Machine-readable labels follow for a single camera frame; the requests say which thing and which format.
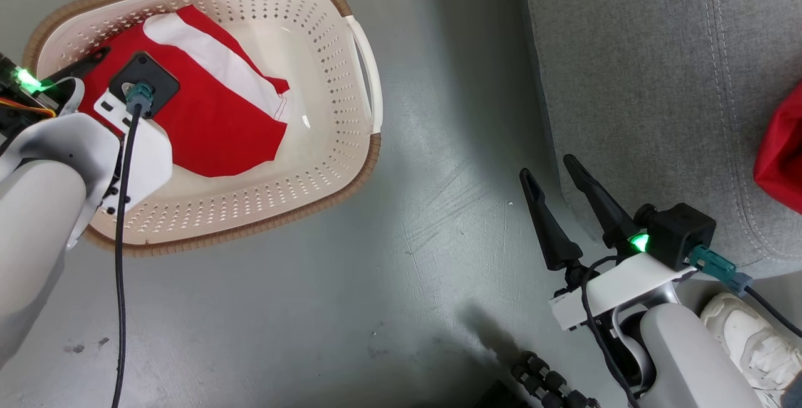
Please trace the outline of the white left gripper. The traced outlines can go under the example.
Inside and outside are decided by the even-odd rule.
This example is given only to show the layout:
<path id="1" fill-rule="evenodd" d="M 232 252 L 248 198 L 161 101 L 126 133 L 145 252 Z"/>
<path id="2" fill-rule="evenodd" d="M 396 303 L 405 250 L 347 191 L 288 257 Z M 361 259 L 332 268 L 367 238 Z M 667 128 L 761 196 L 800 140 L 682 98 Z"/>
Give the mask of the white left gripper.
<path id="1" fill-rule="evenodd" d="M 83 178 L 89 210 L 104 211 L 120 199 L 129 210 L 171 179 L 170 140 L 150 120 L 172 99 L 173 76 L 135 54 L 93 96 L 84 80 L 110 52 L 97 48 L 43 81 L 2 57 L 3 179 L 30 160 L 60 162 Z"/>

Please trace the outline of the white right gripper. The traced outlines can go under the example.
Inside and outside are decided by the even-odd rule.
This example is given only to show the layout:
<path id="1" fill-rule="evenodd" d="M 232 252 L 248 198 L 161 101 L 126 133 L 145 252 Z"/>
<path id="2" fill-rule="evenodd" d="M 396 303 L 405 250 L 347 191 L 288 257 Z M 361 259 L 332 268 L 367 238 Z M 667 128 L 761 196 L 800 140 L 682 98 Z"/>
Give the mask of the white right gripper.
<path id="1" fill-rule="evenodd" d="M 550 300 L 552 314 L 561 329 L 571 329 L 587 321 L 582 296 L 587 297 L 590 313 L 599 316 L 697 271 L 689 266 L 674 271 L 648 253 L 637 254 L 638 250 L 630 242 L 638 234 L 632 217 L 573 154 L 565 154 L 563 163 L 574 186 L 590 203 L 603 230 L 605 246 L 618 251 L 619 256 L 632 257 L 590 280 L 585 289 L 578 288 Z M 583 256 L 581 248 L 570 240 L 552 215 L 545 203 L 544 191 L 530 170 L 519 171 L 519 181 L 547 269 L 561 271 L 578 265 Z"/>

